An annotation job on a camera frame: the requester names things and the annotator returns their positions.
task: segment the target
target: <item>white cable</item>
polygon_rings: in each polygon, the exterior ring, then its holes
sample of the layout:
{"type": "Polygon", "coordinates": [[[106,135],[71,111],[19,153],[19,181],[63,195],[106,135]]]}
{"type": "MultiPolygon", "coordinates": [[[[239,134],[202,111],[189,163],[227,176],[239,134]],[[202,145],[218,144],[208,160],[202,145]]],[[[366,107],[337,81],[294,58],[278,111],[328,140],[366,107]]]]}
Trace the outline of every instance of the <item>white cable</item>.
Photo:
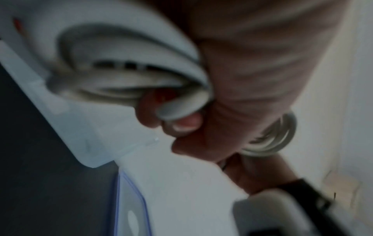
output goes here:
{"type": "MultiPolygon", "coordinates": [[[[183,118],[213,100],[197,48],[141,2],[52,0],[28,17],[25,31],[53,71],[48,89],[64,98],[135,107],[150,88],[174,88],[179,96],[156,111],[163,121],[183,118]]],[[[242,154],[279,151],[292,139],[295,124],[293,115],[285,115],[242,154]]]]}

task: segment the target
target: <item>gray floor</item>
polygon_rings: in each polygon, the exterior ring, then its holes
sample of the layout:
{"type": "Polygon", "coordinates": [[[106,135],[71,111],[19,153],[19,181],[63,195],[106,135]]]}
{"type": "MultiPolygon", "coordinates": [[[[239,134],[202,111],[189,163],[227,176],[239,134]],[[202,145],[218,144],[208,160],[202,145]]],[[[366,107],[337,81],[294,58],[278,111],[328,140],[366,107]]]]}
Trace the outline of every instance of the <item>gray floor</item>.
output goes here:
{"type": "Polygon", "coordinates": [[[0,235],[112,235],[115,163],[84,167],[0,66],[0,235]]]}

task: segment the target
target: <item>hand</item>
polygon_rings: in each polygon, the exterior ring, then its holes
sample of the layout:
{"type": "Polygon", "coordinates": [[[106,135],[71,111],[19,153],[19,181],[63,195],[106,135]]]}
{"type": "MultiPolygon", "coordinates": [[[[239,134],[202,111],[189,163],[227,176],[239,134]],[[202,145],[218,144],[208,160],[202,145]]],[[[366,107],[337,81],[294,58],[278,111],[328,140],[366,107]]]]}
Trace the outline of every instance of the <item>hand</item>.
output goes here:
{"type": "MultiPolygon", "coordinates": [[[[335,34],[348,0],[155,2],[198,45],[215,94],[205,117],[195,113],[163,124],[164,131],[179,136],[175,153],[217,162],[289,110],[335,34]]],[[[146,95],[136,111],[139,121],[159,126],[154,110],[172,93],[146,95]]]]}
{"type": "Polygon", "coordinates": [[[280,155],[242,158],[234,154],[225,161],[223,171],[238,187],[251,195],[298,179],[280,155]]]}

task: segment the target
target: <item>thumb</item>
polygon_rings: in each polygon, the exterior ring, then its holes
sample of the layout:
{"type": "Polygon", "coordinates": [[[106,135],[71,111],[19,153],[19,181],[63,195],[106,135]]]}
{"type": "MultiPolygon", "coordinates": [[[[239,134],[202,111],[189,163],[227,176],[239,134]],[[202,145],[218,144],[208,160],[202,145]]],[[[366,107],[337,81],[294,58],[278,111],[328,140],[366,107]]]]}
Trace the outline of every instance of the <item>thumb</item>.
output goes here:
{"type": "Polygon", "coordinates": [[[188,136],[176,139],[172,151],[213,162],[231,156],[277,119],[273,113],[254,113],[254,104],[251,110],[254,115],[248,116],[246,112],[240,114],[230,106],[214,102],[209,107],[203,126],[188,136]]]}

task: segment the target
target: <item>skin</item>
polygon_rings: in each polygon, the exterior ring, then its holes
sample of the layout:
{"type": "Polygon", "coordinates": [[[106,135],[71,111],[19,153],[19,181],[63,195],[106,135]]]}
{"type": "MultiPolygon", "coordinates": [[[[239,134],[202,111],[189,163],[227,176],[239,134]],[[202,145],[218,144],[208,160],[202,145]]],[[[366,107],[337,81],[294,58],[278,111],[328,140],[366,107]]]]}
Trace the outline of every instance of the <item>skin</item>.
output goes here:
{"type": "Polygon", "coordinates": [[[165,133],[177,137],[172,145],[177,154],[215,163],[231,157],[232,164],[243,170],[235,153],[290,109],[335,35],[349,1],[152,2],[198,46],[215,100],[204,116],[195,113],[164,123],[154,111],[176,94],[169,89],[151,91],[136,109],[139,121],[151,128],[162,125],[165,133]]]}

